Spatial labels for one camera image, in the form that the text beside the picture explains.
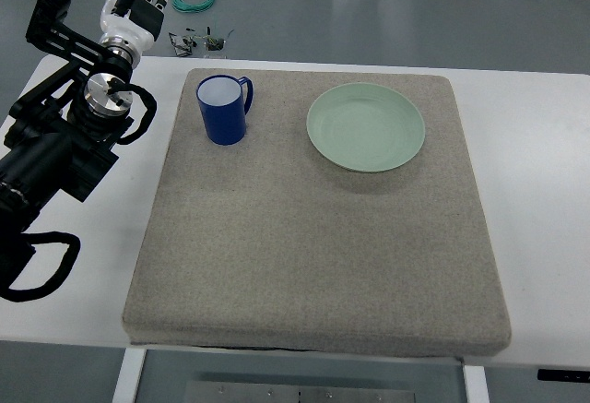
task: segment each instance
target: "gray floor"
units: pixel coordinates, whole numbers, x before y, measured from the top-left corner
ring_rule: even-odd
[[[24,39],[36,0],[0,1],[1,119],[44,54]],[[72,0],[65,24],[97,40],[103,2]],[[169,31],[204,32],[207,26],[213,35],[227,38],[222,53],[230,59],[590,74],[590,0],[217,0],[202,14],[181,14],[170,7],[163,35],[148,54],[172,56]],[[195,56],[205,53],[197,50]],[[10,389],[23,393],[15,401],[41,401],[26,397],[32,388],[53,395],[59,385],[45,380],[44,364],[68,377],[86,371],[67,359],[71,350],[64,347],[2,343],[0,348],[2,401],[10,401],[6,380]],[[88,361],[95,355],[85,352],[81,358]],[[41,360],[44,355],[50,360]],[[92,377],[110,383],[112,367],[101,364],[96,363]],[[514,400],[498,399],[498,389],[519,392],[523,382],[511,380],[514,376],[489,375],[492,401],[535,401],[526,392]],[[66,397],[63,383],[63,397],[53,401],[76,401]],[[587,399],[587,389],[574,386],[568,389]]]
[[[2,403],[111,403],[124,350],[0,341]]]

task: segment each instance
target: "gray cushion pad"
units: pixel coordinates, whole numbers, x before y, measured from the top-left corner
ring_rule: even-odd
[[[246,136],[229,147],[208,140],[196,103],[213,74],[254,83]],[[419,108],[426,140],[410,162],[351,172],[311,143],[313,101],[357,81]],[[191,71],[123,324],[137,344],[397,357],[505,348],[509,317],[449,81]]]

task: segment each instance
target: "green plate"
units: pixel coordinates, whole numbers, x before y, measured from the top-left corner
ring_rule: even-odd
[[[424,120],[399,92],[348,83],[318,97],[307,113],[307,133],[327,159],[358,172],[403,165],[422,147]]]

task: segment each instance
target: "white robotic hand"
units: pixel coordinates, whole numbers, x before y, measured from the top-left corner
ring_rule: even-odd
[[[100,44],[135,69],[158,38],[169,0],[106,0],[100,15]]]

